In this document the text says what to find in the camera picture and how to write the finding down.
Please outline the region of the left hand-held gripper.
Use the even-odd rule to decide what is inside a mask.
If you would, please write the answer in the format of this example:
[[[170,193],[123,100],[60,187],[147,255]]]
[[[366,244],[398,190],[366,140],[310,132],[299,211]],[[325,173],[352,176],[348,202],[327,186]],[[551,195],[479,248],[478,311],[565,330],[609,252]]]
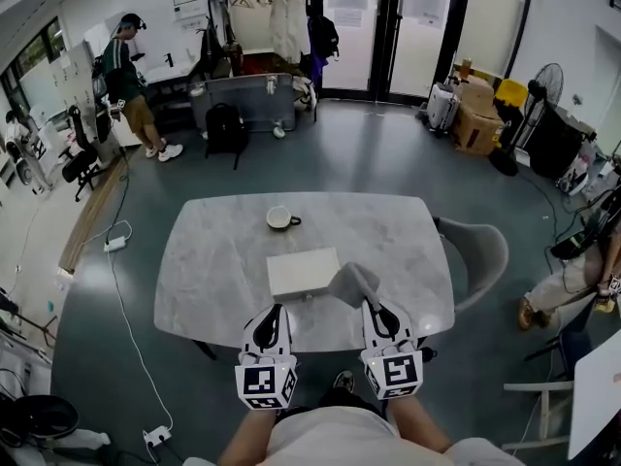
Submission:
[[[244,328],[240,364],[235,367],[240,400],[254,411],[289,408],[298,382],[297,358],[291,354],[288,312],[281,304],[264,309]],[[270,350],[276,355],[251,352]]]

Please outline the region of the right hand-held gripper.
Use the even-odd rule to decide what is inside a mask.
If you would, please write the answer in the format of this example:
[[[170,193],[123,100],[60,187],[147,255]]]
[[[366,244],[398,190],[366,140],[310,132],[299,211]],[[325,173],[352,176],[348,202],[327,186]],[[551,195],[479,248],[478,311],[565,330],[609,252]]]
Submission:
[[[360,357],[364,375],[378,400],[413,395],[423,383],[422,352],[409,314],[400,306],[365,299],[361,306],[365,348]]]

